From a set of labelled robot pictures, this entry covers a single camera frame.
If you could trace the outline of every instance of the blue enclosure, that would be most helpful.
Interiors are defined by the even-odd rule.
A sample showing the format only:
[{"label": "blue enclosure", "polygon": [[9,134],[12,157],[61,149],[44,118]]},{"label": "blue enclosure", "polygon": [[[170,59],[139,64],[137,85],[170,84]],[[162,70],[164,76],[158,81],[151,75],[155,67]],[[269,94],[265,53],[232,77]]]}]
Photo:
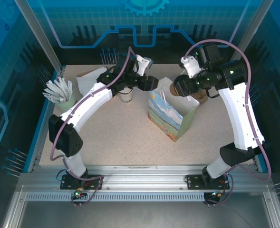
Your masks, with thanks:
[{"label": "blue enclosure", "polygon": [[[253,109],[273,181],[280,182],[280,0],[265,15],[258,15],[265,0],[0,0],[0,226],[18,180],[18,172],[9,169],[8,150],[31,156],[48,103],[43,84],[56,75],[16,2],[29,3],[63,66],[114,64],[128,46],[156,64],[179,63],[203,39],[238,46],[263,17],[244,51],[253,72]],[[219,47],[227,59],[233,56],[226,45]]]}]

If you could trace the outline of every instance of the aluminum frame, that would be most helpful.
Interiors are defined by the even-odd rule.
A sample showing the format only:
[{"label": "aluminum frame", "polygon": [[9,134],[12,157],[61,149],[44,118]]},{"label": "aluminum frame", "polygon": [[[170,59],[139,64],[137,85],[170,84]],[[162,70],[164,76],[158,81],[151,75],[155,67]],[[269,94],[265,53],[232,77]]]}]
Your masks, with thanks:
[{"label": "aluminum frame", "polygon": [[[252,40],[253,36],[255,35],[258,27],[260,26],[262,20],[264,19],[265,15],[269,11],[274,0],[261,0],[261,4],[259,5],[258,9],[256,10],[250,25],[248,26],[247,30],[245,31],[241,41],[238,45],[238,48],[241,51],[245,51],[247,46],[249,45],[250,41]],[[241,55],[235,51],[231,60],[240,59]]]},{"label": "aluminum frame", "polygon": [[[187,174],[200,174],[203,167],[204,165],[87,166],[88,173],[104,174],[106,176],[102,190],[98,192],[100,195],[137,195],[137,193],[151,193],[154,195],[167,194],[174,197],[176,195],[198,194],[212,191],[187,190],[187,185],[184,182],[185,176]],[[63,166],[46,168],[38,166],[34,167],[32,173],[22,173],[20,175],[3,228],[18,227],[22,218],[25,201],[27,201],[27,196],[30,194],[47,195],[43,199],[42,197],[37,198],[37,201],[69,201],[67,197],[63,197],[62,199],[48,197],[48,195],[67,195],[72,193],[70,190],[59,189],[60,182],[55,177],[62,168]],[[256,172],[260,177],[266,176],[265,173],[257,172],[257,167],[254,164],[248,165],[247,168],[252,172]],[[270,224],[274,228],[280,228],[280,203],[272,182],[259,181],[240,168],[236,168],[231,174],[234,178],[234,192],[263,193],[266,204],[265,210],[270,217]]]},{"label": "aluminum frame", "polygon": [[38,40],[39,44],[43,48],[45,54],[47,55],[50,63],[58,72],[61,74],[62,65],[53,50],[46,34],[44,33],[43,28],[41,27],[38,19],[36,18],[31,6],[29,5],[27,0],[15,0],[16,5],[18,6],[19,10],[21,11],[22,15],[24,16],[25,20],[29,24],[33,34],[35,35],[36,39]]}]

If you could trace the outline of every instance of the black cable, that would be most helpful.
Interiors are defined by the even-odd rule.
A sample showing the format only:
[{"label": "black cable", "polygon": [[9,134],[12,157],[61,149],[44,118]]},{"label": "black cable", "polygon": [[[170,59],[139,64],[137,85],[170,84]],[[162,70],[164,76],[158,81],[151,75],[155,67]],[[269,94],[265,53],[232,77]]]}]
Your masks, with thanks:
[{"label": "black cable", "polygon": [[61,181],[61,180],[58,179],[59,174],[60,174],[62,171],[65,171],[65,170],[66,170],[66,169],[59,171],[58,174],[56,175],[56,179],[57,179],[58,181]]},{"label": "black cable", "polygon": [[76,205],[82,206],[82,205],[85,205],[85,204],[89,203],[89,202],[93,199],[93,197],[94,197],[94,195],[96,194],[98,188],[101,186],[103,180],[104,180],[104,177],[101,178],[101,180],[99,181],[99,183],[98,183],[96,189],[94,190],[93,194],[90,196],[90,198],[89,198],[87,201],[85,201],[85,202],[83,202],[83,203],[82,203],[82,202],[76,203],[76,202],[74,202],[73,197],[72,197],[72,198],[71,198],[71,203],[73,203],[74,206],[76,206]]}]

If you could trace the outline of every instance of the speckled table surface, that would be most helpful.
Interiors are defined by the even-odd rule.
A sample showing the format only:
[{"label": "speckled table surface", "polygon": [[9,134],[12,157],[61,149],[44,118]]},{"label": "speckled table surface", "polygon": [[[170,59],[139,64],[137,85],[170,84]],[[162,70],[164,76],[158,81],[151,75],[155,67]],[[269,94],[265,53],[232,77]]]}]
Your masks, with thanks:
[{"label": "speckled table surface", "polygon": [[[73,82],[79,100],[76,76],[101,65],[67,66],[64,78]],[[178,65],[155,64],[147,74],[159,79],[174,79],[181,73]],[[209,164],[220,154],[221,146],[233,142],[232,126],[220,97],[208,99],[197,108],[190,129],[173,142],[148,119],[148,92],[134,89],[133,100],[123,103],[118,96],[99,108],[84,124],[81,156],[85,165],[185,165]],[[54,114],[60,115],[55,107]],[[51,161],[52,143],[46,138],[40,165],[58,165]]]}]

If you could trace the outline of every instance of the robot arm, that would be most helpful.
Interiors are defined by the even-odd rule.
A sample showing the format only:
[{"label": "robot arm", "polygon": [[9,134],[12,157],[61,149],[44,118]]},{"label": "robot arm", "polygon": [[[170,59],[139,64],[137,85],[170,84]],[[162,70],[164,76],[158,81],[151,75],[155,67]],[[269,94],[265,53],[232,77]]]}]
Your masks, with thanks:
[{"label": "robot arm", "polygon": [[[63,113],[61,116],[52,115],[49,119],[49,139],[54,143],[56,135],[62,124],[67,120],[67,118],[71,115],[72,110],[74,110],[77,106],[77,110],[67,122],[67,125],[64,127],[56,144],[56,149],[64,155],[63,159],[65,159],[65,164],[68,166],[67,168],[70,169],[77,177],[83,177],[86,173],[86,167],[84,166],[80,155],[83,141],[78,133],[92,114],[125,87],[136,86],[144,91],[150,91],[157,88],[158,79],[153,76],[146,76],[144,73],[145,69],[152,65],[152,60],[142,58],[139,55],[136,57],[136,61],[138,61],[138,63],[133,59],[129,59],[123,74],[111,87],[103,89],[81,104],[81,101],[85,99],[87,95],[105,87],[105,85],[110,84],[116,78],[125,62],[123,57],[120,58],[120,62],[116,65],[116,67],[114,67],[113,72],[110,73],[109,71],[106,71],[102,73],[97,78],[97,83],[94,84],[87,95],[71,109]],[[138,65],[137,72],[134,72],[133,70],[135,65]]]},{"label": "robot arm", "polygon": [[[175,79],[171,85],[173,95],[188,96],[205,89],[209,96],[208,90],[214,87],[224,101],[233,128],[234,142],[220,148],[220,157],[203,170],[202,178],[208,186],[212,179],[222,176],[232,166],[261,153],[245,109],[247,71],[240,60],[225,62],[216,45],[199,48],[196,57],[181,58],[180,66],[186,69],[188,75],[180,75]],[[262,144],[264,138],[254,118],[250,100],[248,106]]]}]

